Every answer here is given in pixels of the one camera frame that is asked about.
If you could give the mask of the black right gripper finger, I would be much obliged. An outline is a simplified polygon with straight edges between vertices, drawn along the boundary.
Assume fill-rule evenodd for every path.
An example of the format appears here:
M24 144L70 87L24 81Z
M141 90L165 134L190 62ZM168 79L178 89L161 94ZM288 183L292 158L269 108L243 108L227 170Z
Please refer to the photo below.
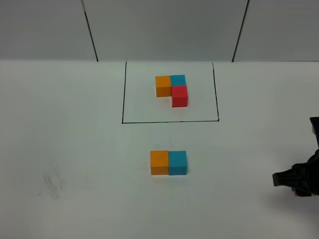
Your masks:
M302 189L302 169L289 169L283 172L274 173L274 186L287 186L294 189Z

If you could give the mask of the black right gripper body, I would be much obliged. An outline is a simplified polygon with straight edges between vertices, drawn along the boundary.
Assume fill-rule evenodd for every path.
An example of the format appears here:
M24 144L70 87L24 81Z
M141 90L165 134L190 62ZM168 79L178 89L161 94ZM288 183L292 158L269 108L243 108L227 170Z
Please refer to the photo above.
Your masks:
M317 144L319 144L319 118L311 117L312 131L316 136ZM306 192L307 196L314 196L319 194L319 150L317 149L314 155L307 161L306 165L309 167L310 182L314 186L315 192Z

